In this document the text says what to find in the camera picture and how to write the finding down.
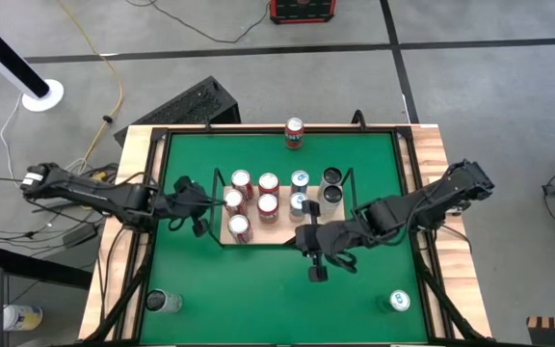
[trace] red device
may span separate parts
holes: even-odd
[[[271,0],[271,20],[282,23],[327,22],[334,16],[337,0]]]

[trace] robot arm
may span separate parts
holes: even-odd
[[[451,165],[440,180],[406,196],[389,196],[357,206],[351,220],[297,227],[290,244],[312,257],[315,265],[310,269],[311,280],[327,279],[326,269],[320,266],[322,255],[329,263],[354,273],[357,259],[346,250],[396,245],[414,227],[439,228],[447,210],[465,210],[472,200],[489,197],[493,187],[476,162],[464,160]],[[305,211],[314,215],[315,203],[307,201]],[[402,227],[406,231],[400,234]]]
[[[174,183],[175,193],[170,195],[162,195],[156,186],[129,183],[140,174],[111,184],[70,173],[54,163],[39,164],[28,169],[20,189],[30,203],[63,198],[115,216],[123,225],[141,231],[151,230],[160,219],[178,221],[179,225],[172,227],[176,230],[187,218],[192,218],[196,236],[208,229],[207,222],[200,217],[208,207],[220,201],[212,201],[188,176],[179,177]]]

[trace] can lid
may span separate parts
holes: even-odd
[[[410,297],[403,290],[396,290],[391,293],[389,302],[391,303],[393,308],[399,311],[405,311],[410,307]]]
[[[342,180],[342,172],[336,168],[326,168],[323,172],[323,179],[328,184],[337,184]]]
[[[296,186],[305,186],[309,182],[309,174],[303,170],[297,170],[293,172],[291,180]]]
[[[235,207],[240,205],[241,201],[243,201],[243,194],[236,189],[232,189],[226,193],[224,200],[226,201],[226,206]]]
[[[250,174],[245,171],[245,170],[237,170],[236,172],[232,173],[232,177],[230,178],[230,181],[234,184],[234,185],[246,185],[248,183],[250,183]]]
[[[293,117],[286,122],[286,127],[292,131],[298,131],[304,127],[304,121]]]
[[[323,191],[323,197],[328,202],[339,202],[342,200],[342,190],[334,185],[327,186],[327,188]]]
[[[246,216],[236,215],[230,218],[228,221],[228,229],[230,232],[234,233],[244,233],[250,228],[250,222]]]
[[[18,320],[18,313],[14,305],[4,307],[4,330],[10,329],[16,320]]]
[[[150,311],[156,311],[164,307],[166,294],[159,289],[153,289],[146,295],[145,306]]]
[[[263,194],[258,198],[258,208],[263,212],[271,212],[278,209],[278,198],[272,194]]]
[[[274,189],[278,186],[278,177],[272,173],[264,173],[258,178],[258,185],[265,189]]]
[[[304,193],[295,193],[290,196],[290,205],[296,209],[302,209],[302,202],[307,200],[307,195]]]

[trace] black case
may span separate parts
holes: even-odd
[[[130,125],[139,124],[240,124],[239,106],[213,76],[167,101]],[[123,147],[127,126],[114,137]]]

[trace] yellow cable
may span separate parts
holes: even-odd
[[[89,36],[87,36],[87,33],[85,33],[85,30],[83,29],[83,27],[78,23],[74,15],[67,9],[66,5],[64,5],[64,2],[62,0],[57,0],[57,3],[67,13],[67,16],[69,16],[69,18],[74,22],[74,24],[76,24],[76,27],[78,28],[78,30],[80,30],[81,34],[83,34],[83,37],[85,37],[85,41],[92,49],[93,54],[100,57],[100,59],[103,60],[104,63],[106,63],[106,65],[108,65],[108,67],[111,69],[111,71],[113,72],[113,74],[115,74],[115,77],[117,78],[117,82],[119,83],[119,100],[117,101],[115,108],[113,108],[111,113],[108,115],[110,118],[114,120],[117,117],[118,110],[121,107],[121,103],[123,102],[123,86],[121,85],[121,77],[119,76],[119,74],[117,73],[113,65],[111,65],[111,62],[109,62],[106,58],[101,56],[97,52],[95,47],[93,47],[92,41],[89,39]],[[95,146],[97,145],[97,141],[99,140],[100,136],[102,136],[102,133],[106,128],[106,125],[108,125],[108,122],[106,120],[103,120],[102,125],[97,130],[97,133],[95,133],[95,137],[93,137],[92,144],[87,149],[87,152],[85,153],[85,157],[83,158],[84,164],[81,167],[81,172],[85,169],[85,166],[87,165],[87,160],[89,159],[90,155],[92,155],[92,152],[95,149]]]

